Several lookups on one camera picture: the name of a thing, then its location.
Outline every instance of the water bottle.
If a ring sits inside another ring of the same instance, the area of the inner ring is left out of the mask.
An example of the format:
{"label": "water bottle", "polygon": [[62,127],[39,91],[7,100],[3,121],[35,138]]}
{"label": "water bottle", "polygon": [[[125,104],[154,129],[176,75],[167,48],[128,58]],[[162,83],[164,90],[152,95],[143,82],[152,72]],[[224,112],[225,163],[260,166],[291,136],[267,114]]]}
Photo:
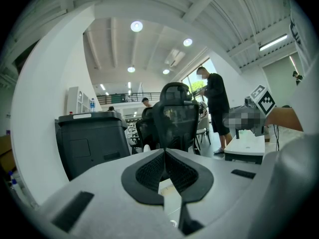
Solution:
{"label": "water bottle", "polygon": [[95,101],[94,101],[94,98],[92,98],[92,100],[90,102],[90,111],[91,112],[95,112]]}

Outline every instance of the chair headrest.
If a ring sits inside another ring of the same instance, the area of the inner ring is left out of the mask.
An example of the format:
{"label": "chair headrest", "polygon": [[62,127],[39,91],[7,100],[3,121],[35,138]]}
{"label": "chair headrest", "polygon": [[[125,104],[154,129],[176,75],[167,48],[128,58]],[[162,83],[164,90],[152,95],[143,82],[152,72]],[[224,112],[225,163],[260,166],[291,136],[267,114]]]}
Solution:
{"label": "chair headrest", "polygon": [[166,84],[161,93],[159,100],[163,103],[169,103],[174,100],[175,103],[183,104],[184,101],[191,101],[192,95],[189,92],[188,85],[181,82],[171,82]]}
{"label": "chair headrest", "polygon": [[146,107],[142,112],[142,118],[143,119],[150,119],[153,118],[153,107]]}

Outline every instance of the railing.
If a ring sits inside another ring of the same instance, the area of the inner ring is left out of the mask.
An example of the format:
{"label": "railing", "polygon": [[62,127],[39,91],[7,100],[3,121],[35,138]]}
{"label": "railing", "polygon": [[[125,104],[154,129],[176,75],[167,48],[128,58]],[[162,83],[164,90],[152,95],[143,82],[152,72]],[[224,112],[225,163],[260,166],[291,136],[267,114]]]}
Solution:
{"label": "railing", "polygon": [[143,98],[148,98],[149,101],[160,100],[160,93],[132,93],[132,94],[113,94],[97,96],[100,105],[141,102]]}

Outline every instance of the man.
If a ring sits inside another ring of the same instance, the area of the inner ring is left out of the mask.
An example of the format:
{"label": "man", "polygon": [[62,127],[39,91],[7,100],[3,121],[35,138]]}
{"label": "man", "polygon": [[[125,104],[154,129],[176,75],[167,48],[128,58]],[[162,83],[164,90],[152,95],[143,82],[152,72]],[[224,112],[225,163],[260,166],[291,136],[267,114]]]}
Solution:
{"label": "man", "polygon": [[224,152],[225,141],[229,144],[232,136],[229,128],[223,125],[223,114],[229,111],[228,98],[224,86],[224,81],[219,74],[210,74],[206,68],[199,67],[196,72],[202,79],[207,79],[207,89],[199,92],[200,95],[208,99],[208,109],[212,119],[214,132],[218,132],[221,147],[214,151],[215,154]]}
{"label": "man", "polygon": [[143,103],[143,105],[145,105],[146,107],[152,107],[152,105],[149,103],[149,99],[148,99],[148,98],[143,98],[143,99],[142,99],[142,103]]}
{"label": "man", "polygon": [[299,75],[296,71],[293,72],[293,77],[296,78],[296,84],[298,86],[298,84],[301,82],[301,80],[303,79],[303,77],[301,75]]}

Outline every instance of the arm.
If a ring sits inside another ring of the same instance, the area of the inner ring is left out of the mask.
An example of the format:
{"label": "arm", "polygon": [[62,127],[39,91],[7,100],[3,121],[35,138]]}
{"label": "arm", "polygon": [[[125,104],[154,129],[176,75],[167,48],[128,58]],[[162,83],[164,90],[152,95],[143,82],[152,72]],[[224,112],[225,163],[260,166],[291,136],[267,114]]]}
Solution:
{"label": "arm", "polygon": [[275,107],[267,117],[265,125],[269,124],[279,125],[298,131],[304,131],[294,109],[292,108]]}
{"label": "arm", "polygon": [[207,98],[213,98],[223,93],[222,78],[220,76],[217,76],[215,79],[212,79],[212,80],[213,80],[214,88],[210,90],[205,90],[204,92],[204,96],[206,96]]}

